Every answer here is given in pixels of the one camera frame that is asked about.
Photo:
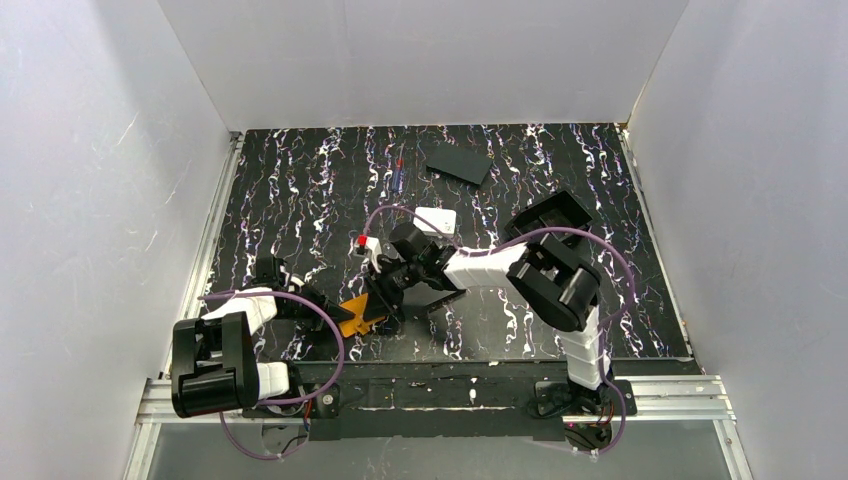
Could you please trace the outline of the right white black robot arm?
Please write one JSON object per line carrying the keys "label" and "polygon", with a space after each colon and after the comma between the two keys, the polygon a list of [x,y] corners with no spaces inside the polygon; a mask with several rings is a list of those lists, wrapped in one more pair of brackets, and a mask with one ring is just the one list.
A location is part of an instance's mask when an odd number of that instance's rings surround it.
{"label": "right white black robot arm", "polygon": [[565,243],[567,236],[601,241],[576,228],[543,227],[489,250],[463,250],[440,245],[405,222],[391,232],[397,255],[389,257],[379,240],[361,234],[354,252],[369,263],[362,317],[370,321],[397,313],[405,293],[419,284],[450,292],[511,287],[561,339],[570,382],[597,390],[610,369],[599,331],[601,276]]}

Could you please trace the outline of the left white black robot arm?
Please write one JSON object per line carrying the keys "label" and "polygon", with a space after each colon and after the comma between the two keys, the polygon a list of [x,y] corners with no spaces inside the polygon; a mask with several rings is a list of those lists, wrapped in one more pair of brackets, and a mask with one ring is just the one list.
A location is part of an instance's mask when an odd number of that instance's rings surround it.
{"label": "left white black robot arm", "polygon": [[204,299],[221,304],[197,318],[177,322],[172,330],[171,401],[178,417],[258,405],[305,404],[336,382],[340,367],[323,385],[308,392],[296,384],[287,363],[256,359],[253,337],[274,319],[320,320],[342,347],[341,324],[357,315],[291,274],[284,260],[261,258],[242,288]]}

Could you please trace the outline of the black plastic box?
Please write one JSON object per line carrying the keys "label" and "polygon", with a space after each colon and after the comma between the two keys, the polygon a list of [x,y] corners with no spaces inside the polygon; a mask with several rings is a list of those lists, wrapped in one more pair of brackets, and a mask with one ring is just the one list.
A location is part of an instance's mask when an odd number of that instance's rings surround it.
{"label": "black plastic box", "polygon": [[521,209],[506,223],[503,233],[505,240],[513,240],[544,227],[588,231],[594,221],[594,216],[573,194],[560,190]]}

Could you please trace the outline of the orange leather card holder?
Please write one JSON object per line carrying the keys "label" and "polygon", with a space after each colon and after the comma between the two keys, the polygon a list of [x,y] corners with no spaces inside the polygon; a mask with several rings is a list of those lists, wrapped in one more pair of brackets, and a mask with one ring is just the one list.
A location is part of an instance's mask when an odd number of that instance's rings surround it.
{"label": "orange leather card holder", "polygon": [[367,313],[366,310],[369,306],[377,307],[378,303],[376,301],[371,302],[368,293],[363,293],[340,304],[342,309],[352,314],[351,318],[346,318],[338,322],[338,327],[343,338],[350,338],[354,335],[365,335],[378,323],[387,319],[388,314],[385,311]]}

